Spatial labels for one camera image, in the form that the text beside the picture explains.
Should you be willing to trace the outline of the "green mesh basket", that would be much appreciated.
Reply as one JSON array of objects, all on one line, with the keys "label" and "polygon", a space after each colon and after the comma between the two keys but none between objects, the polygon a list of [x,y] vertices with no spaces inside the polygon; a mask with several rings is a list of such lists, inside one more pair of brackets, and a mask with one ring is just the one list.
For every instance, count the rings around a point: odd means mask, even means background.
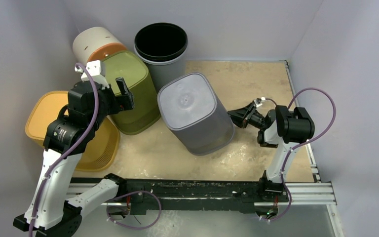
[{"label": "green mesh basket", "polygon": [[117,52],[102,62],[106,70],[105,78],[112,85],[113,92],[120,94],[115,79],[124,78],[134,96],[134,109],[111,116],[119,131],[136,135],[156,123],[160,119],[157,92],[146,64],[130,51]]}]

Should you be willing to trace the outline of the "yellow mesh basket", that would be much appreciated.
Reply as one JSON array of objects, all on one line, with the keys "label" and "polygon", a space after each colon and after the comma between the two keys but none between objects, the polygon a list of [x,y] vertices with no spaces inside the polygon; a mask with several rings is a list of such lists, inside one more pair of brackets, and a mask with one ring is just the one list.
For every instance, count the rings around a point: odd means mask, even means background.
[{"label": "yellow mesh basket", "polygon": [[[68,103],[67,91],[51,91],[44,94],[34,106],[26,125],[26,135],[43,147],[48,125],[57,119],[63,106]],[[106,118],[95,133],[76,166],[77,171],[96,172],[108,168],[115,159],[120,132]]]}]

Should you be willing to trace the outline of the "grey mesh basket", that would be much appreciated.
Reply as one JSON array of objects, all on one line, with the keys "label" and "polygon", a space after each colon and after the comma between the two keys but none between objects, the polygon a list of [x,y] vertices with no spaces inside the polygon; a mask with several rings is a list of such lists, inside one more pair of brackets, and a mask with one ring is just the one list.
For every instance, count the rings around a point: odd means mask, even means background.
[{"label": "grey mesh basket", "polygon": [[183,75],[163,86],[157,103],[168,129],[193,155],[210,154],[233,139],[233,122],[201,73]]}]

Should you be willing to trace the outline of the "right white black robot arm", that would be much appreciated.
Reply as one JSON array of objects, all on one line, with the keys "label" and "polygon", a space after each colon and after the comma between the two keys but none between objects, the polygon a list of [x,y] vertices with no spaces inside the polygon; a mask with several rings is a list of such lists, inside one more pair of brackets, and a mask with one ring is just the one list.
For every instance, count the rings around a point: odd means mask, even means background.
[{"label": "right white black robot arm", "polygon": [[296,149],[314,136],[315,125],[306,108],[295,107],[290,111],[286,106],[276,105],[263,116],[258,112],[262,105],[262,99],[258,98],[243,108],[228,111],[227,114],[239,128],[246,128],[248,125],[257,128],[257,143],[261,147],[277,149],[257,188],[259,198],[269,201],[276,193],[285,191],[286,170],[296,156]]}]

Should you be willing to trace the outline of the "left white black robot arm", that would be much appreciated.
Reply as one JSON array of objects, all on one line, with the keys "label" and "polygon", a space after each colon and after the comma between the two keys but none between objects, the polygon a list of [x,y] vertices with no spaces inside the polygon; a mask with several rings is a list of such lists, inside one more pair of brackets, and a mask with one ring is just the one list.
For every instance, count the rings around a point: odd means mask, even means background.
[{"label": "left white black robot arm", "polygon": [[73,172],[87,144],[107,116],[134,108],[133,94],[123,78],[117,78],[120,94],[111,86],[80,81],[68,92],[68,103],[47,127],[43,165],[28,210],[13,220],[19,230],[37,237],[71,237],[82,219],[102,203],[127,197],[125,179],[106,175],[95,187],[67,198]]}]

